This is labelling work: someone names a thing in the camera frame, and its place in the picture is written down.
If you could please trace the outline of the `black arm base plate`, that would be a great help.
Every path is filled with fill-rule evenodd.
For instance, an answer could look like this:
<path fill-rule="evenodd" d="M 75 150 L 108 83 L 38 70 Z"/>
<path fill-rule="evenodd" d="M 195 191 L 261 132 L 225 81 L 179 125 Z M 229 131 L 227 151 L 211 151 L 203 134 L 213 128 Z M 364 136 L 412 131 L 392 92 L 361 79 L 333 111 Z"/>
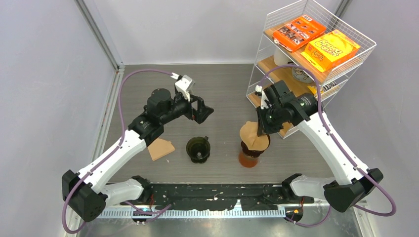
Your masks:
<path fill-rule="evenodd" d="M 167 205 L 172 210 L 233 209 L 239 203 L 244 211 L 273 210 L 281 204 L 312 204 L 312 197 L 292 197 L 280 184 L 273 183 L 154 183 L 146 197 L 130 200 L 135 205 L 152 204 L 158 210 Z"/>

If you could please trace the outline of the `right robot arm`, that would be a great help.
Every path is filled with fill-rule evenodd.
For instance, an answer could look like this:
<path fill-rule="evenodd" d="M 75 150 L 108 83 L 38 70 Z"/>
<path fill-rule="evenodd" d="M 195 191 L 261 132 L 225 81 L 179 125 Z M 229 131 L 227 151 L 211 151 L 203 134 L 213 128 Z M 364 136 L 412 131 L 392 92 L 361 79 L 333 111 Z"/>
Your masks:
<path fill-rule="evenodd" d="M 373 181 L 383 179 L 378 168 L 368 168 L 336 134 L 313 94 L 296 97 L 282 80 L 266 88 L 257 85 L 255 92 L 261 97 L 256 109 L 258 136 L 277 133 L 284 123 L 291 123 L 310 140 L 333 173 L 331 178 L 290 176 L 282 182 L 284 200 L 292 203 L 303 196 L 313 197 L 345 212 L 372 192 Z"/>

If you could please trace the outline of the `amber brown coffee dripper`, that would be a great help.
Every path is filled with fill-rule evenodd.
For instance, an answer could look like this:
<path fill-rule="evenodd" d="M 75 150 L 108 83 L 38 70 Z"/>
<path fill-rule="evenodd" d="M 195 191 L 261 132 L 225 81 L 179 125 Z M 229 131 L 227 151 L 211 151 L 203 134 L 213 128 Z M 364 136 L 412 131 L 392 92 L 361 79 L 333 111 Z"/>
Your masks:
<path fill-rule="evenodd" d="M 264 150 L 250 150 L 247 145 L 242 141 L 241 142 L 241 148 L 244 155 L 252 157 L 252 158 L 258 158 L 261 154 L 263 154 L 270 146 L 270 141 L 268 141 L 268 146 Z"/>

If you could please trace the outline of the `brown paper coffee filter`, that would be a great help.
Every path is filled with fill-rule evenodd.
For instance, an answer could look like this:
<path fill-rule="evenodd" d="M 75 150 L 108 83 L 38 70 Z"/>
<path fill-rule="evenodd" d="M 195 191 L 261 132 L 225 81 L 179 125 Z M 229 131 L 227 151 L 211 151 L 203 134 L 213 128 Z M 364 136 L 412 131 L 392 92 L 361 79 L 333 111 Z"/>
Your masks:
<path fill-rule="evenodd" d="M 258 123 L 247 121 L 240 129 L 239 136 L 251 151 L 264 151 L 269 147 L 268 135 L 258 136 Z"/>

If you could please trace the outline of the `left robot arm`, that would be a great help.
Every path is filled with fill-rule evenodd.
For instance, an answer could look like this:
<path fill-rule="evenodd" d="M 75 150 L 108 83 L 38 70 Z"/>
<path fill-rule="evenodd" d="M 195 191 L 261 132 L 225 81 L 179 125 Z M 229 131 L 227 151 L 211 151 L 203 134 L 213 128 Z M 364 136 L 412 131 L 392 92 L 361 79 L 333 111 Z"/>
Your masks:
<path fill-rule="evenodd" d="M 99 158 L 80 169 L 68 170 L 62 176 L 62 195 L 66 206 L 86 223 L 96 219 L 102 211 L 120 202 L 135 200 L 147 204 L 152 192 L 146 180 L 134 176 L 125 182 L 108 184 L 110 178 L 136 154 L 147 149 L 164 132 L 164 125 L 184 116 L 203 123 L 214 109 L 195 95 L 185 98 L 181 92 L 171 95 L 167 89 L 155 89 L 147 99 L 144 111 Z"/>

